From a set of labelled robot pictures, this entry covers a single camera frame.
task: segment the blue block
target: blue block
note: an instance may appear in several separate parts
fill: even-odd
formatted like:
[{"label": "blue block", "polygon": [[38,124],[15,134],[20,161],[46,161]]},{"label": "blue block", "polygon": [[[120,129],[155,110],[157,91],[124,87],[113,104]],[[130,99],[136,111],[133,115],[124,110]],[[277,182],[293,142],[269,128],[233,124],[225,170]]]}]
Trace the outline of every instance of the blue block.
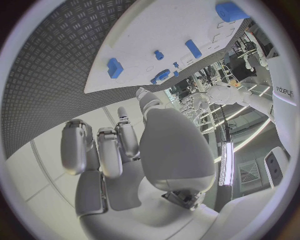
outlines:
[{"label": "blue block", "polygon": [[173,65],[175,66],[175,68],[179,68],[179,64],[177,62],[174,62]]},{"label": "blue block", "polygon": [[156,50],[154,53],[157,60],[162,60],[164,58],[164,55],[160,51]]},{"label": "blue block", "polygon": [[158,82],[156,81],[156,78],[151,79],[150,82],[151,82],[153,85],[155,85],[155,84],[158,83]]},{"label": "blue block", "polygon": [[250,18],[246,13],[243,12],[237,5],[233,2],[221,3],[215,6],[215,10],[219,17],[227,23]]},{"label": "blue block", "polygon": [[124,70],[121,63],[119,63],[115,58],[111,58],[108,61],[107,66],[108,66],[107,72],[111,79],[117,79],[118,76],[121,74],[121,72],[123,72]]},{"label": "blue block", "polygon": [[169,69],[165,69],[161,72],[159,72],[156,76],[155,76],[155,79],[158,81],[163,81],[165,80],[170,74],[170,70]]},{"label": "blue block", "polygon": [[190,52],[193,54],[193,56],[195,57],[195,59],[198,59],[202,56],[202,53],[200,52],[200,50],[198,49],[198,47],[195,45],[195,43],[190,39],[188,40],[185,45],[188,47],[188,49],[190,50]]}]

